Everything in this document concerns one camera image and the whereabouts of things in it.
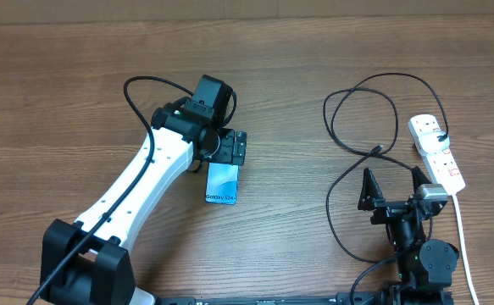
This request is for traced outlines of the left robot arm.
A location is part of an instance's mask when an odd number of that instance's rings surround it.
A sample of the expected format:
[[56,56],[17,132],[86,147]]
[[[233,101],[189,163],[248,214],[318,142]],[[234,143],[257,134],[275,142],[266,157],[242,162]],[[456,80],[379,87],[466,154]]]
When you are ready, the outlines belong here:
[[236,92],[203,75],[194,91],[142,121],[140,150],[119,178],[73,223],[55,219],[42,239],[40,285],[29,302],[156,304],[136,284],[130,253],[170,185],[193,162],[208,165],[205,200],[234,204],[247,133],[228,128]]

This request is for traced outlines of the Samsung Galaxy smartphone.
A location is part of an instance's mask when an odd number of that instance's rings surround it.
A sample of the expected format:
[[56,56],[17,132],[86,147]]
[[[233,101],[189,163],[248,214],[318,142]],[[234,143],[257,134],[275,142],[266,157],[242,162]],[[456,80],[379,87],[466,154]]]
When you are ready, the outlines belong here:
[[240,167],[231,164],[210,163],[205,201],[213,204],[237,203]]

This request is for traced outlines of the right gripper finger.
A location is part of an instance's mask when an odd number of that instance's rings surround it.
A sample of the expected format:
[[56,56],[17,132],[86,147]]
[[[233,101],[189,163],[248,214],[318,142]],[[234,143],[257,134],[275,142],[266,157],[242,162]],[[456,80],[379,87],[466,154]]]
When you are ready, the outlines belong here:
[[365,168],[363,171],[362,189],[358,200],[358,210],[375,210],[384,201],[383,192],[374,177],[373,171],[370,168]]
[[426,199],[431,181],[418,166],[411,169],[411,174],[413,179],[414,197],[418,199]]

